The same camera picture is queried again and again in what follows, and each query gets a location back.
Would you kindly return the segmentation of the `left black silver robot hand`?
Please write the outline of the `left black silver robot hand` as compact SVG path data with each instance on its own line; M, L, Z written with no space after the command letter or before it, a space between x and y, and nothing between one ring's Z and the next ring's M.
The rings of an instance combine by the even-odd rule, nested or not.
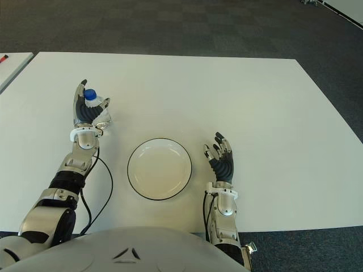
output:
M92 125L93 121L106 110L110 104L111 99L108 97L104 99L95 107L88 107L84 97L85 86L87 79L84 79L77 86L74 94L73 101L73 123L74 127Z

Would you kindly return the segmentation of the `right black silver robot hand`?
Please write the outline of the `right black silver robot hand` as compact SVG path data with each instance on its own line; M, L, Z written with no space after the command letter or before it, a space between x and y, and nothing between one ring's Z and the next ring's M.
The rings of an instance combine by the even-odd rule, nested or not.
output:
M234 175L234 161L233 151L230 143L219 132L215 133L214 140L215 143L213 144L213 150L217 155L213 155L212 150L207 144L204 145L204 155L216 176L216 181L232 184Z

